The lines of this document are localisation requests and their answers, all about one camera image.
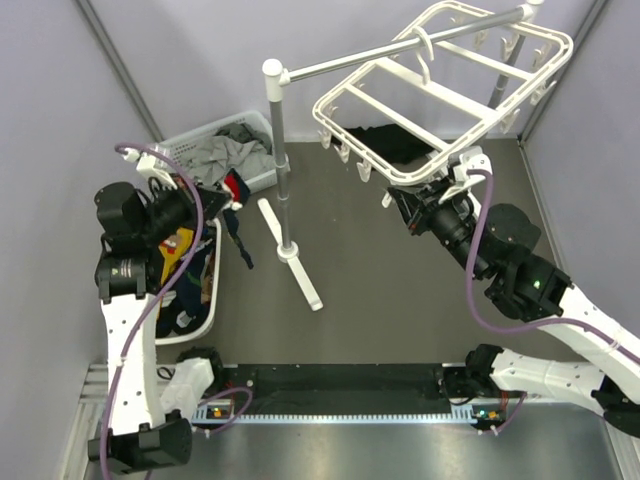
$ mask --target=metal plate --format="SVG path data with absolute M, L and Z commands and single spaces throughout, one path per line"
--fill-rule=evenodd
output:
M 193 423 L 211 425 L 225 421 L 203 420 L 206 407 L 200 407 L 193 417 Z M 452 406 L 451 413 L 415 415 L 243 415 L 238 424 L 250 425 L 425 425 L 425 424 L 470 424 L 476 423 L 473 407 Z
M 526 405 L 497 438 L 463 425 L 237 425 L 197 435 L 188 465 L 153 474 L 176 478 L 622 479 L 604 423 L 560 405 Z

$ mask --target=clothing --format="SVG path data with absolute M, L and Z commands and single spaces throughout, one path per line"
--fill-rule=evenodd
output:
M 347 128 L 346 131 L 389 163 L 406 165 L 434 150 L 395 123 L 367 129 Z M 342 144 L 336 137 L 331 138 L 331 143 Z
M 238 143 L 249 143 L 252 140 L 257 140 L 269 155 L 272 153 L 271 138 L 269 135 L 254 130 L 248 123 L 230 123 L 229 125 L 225 125 L 216 132 L 216 136 L 229 137 Z
M 160 244 L 160 253 L 164 258 L 162 267 L 162 285 L 166 283 L 169 276 L 175 271 L 180 262 L 180 258 L 187 253 L 191 242 L 193 242 L 193 230 L 180 227 L 178 231 Z
M 224 183 L 231 191 L 234 202 L 238 202 L 242 205 L 247 203 L 251 191 L 249 190 L 249 187 L 247 187 L 247 184 L 244 183 L 242 178 L 240 178 L 240 175 L 238 175 L 238 173 L 234 169 L 231 169 L 229 175 L 226 176 Z M 231 240 L 233 240 L 233 242 L 238 247 L 238 250 L 240 250 L 240 256 L 247 264 L 247 267 L 249 267 L 249 270 L 253 269 L 253 260 L 251 259 L 251 255 L 249 255 L 247 249 L 244 248 L 244 243 L 242 243 L 242 240 L 238 235 L 240 222 L 238 221 L 236 212 L 231 208 L 223 210 L 222 218 L 224 218 L 227 231 L 229 232 L 229 237 L 231 237 Z
M 216 230 L 207 228 L 185 272 L 174 285 L 175 298 L 160 309 L 156 322 L 156 338 L 164 338 L 175 332 L 185 335 L 202 326 L 209 314 L 212 295 L 210 271 L 215 262 Z
M 246 123 L 230 124 L 214 136 L 203 137 L 180 160 L 187 174 L 197 183 L 211 187 L 231 168 L 244 179 L 255 178 L 275 169 L 269 135 Z

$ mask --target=yellow cloth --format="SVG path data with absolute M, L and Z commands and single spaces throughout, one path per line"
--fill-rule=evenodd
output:
M 162 242 L 160 252 L 164 257 L 164 266 L 162 267 L 161 285 L 164 285 L 169 275 L 176 269 L 180 258 L 189 250 L 191 242 L 193 242 L 193 230 L 187 228 L 179 228 L 174 235 Z

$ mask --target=white wall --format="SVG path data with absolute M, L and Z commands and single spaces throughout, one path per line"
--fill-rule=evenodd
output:
M 610 2 L 527 147 L 569 273 L 640 335 L 640 40 L 636 0 Z
M 432 0 L 92 0 L 142 95 L 165 136 L 247 109 L 268 112 L 261 65 L 277 57 L 290 68 L 389 43 Z M 472 0 L 475 6 L 503 11 L 522 0 Z M 591 0 L 548 0 L 538 22 L 574 33 Z M 435 22 L 432 31 L 451 26 Z M 533 45 L 523 55 L 531 62 Z M 499 35 L 493 34 L 483 53 L 497 56 Z M 496 76 L 479 75 L 464 62 L 434 66 L 438 81 L 447 82 L 487 102 Z M 314 102 L 346 74 L 334 72 L 287 88 L 285 121 L 289 139 L 315 139 L 311 117 Z M 392 94 L 393 83 L 382 79 L 374 88 Z M 463 117 L 439 104 L 423 103 L 405 88 L 390 99 L 414 121 L 443 135 L 468 127 Z M 526 112 L 522 114 L 523 125 Z M 350 105 L 338 111 L 347 125 L 381 121 L 368 110 Z
M 69 0 L 0 9 L 0 477 L 52 478 L 88 364 L 106 339 L 93 196 L 148 141 Z

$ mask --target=gray cloth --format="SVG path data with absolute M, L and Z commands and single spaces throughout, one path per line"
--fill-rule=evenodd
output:
M 258 132 L 248 123 L 230 123 L 220 128 L 216 135 L 222 135 L 235 140 L 238 143 L 249 143 L 257 140 L 271 155 L 271 138 L 264 132 Z
M 201 139 L 195 149 L 182 157 L 180 164 L 205 187 L 222 180 L 231 168 L 247 181 L 276 166 L 274 157 L 257 140 L 239 143 L 225 136 Z

